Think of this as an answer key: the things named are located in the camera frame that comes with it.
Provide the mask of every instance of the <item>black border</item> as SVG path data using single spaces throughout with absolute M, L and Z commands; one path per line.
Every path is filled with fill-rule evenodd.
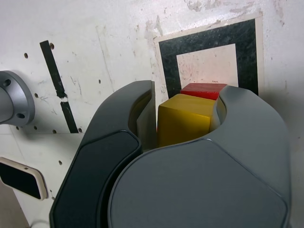
M 238 87 L 258 95 L 255 19 L 159 42 L 169 98 L 180 93 L 177 55 L 235 44 Z

